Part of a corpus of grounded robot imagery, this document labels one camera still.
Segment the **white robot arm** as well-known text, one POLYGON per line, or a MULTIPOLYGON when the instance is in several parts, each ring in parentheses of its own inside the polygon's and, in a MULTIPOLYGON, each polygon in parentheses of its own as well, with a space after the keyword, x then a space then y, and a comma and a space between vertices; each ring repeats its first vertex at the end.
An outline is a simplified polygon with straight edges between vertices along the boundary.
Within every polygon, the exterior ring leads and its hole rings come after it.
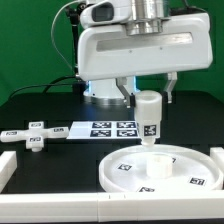
POLYGON ((132 105, 137 76, 165 73, 172 90, 180 71, 213 60, 205 11, 169 13, 166 0, 87 0, 81 13, 78 74, 89 102, 132 105))

